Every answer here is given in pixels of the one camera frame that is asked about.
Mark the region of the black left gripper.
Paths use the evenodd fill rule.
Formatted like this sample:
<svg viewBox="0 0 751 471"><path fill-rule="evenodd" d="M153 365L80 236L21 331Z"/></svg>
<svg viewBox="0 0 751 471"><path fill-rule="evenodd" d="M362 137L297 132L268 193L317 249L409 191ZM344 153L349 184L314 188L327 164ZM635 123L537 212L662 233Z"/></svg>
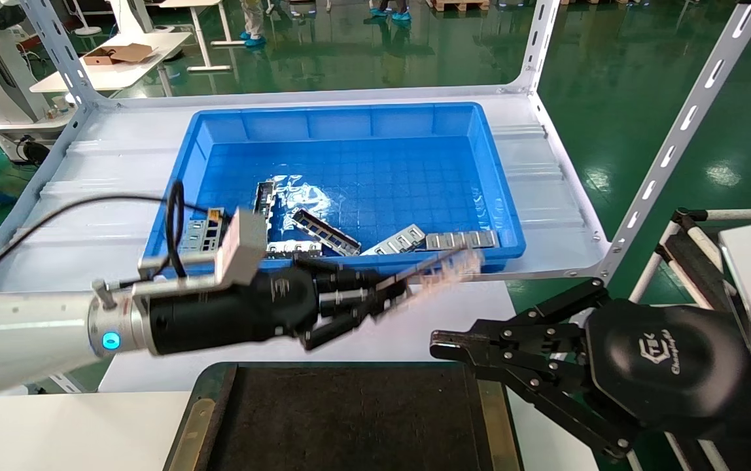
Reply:
<svg viewBox="0 0 751 471"><path fill-rule="evenodd" d="M317 292L321 300L364 300L310 329L318 317ZM313 275L300 268L259 272L247 286L151 299L149 348L172 355L302 334L305 351L315 351L367 318L396 310L408 292L408 282L396 275L344 265L318 265Z"/></svg>

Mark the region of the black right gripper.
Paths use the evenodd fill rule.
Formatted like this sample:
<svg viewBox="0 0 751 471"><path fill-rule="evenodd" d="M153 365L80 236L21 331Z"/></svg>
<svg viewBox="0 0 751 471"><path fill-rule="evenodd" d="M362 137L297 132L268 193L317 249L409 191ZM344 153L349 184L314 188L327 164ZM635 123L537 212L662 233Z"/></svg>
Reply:
<svg viewBox="0 0 751 471"><path fill-rule="evenodd" d="M734 316L626 299L603 306L609 300L602 280L582 281L512 318L478 319L462 333L436 330L429 351L506 385L612 460L626 458L640 423L681 438L751 444L751 354ZM552 368L546 357L581 345L583 328L572 318L590 308L597 308L585 322L591 376L619 406L583 366Z"/></svg>

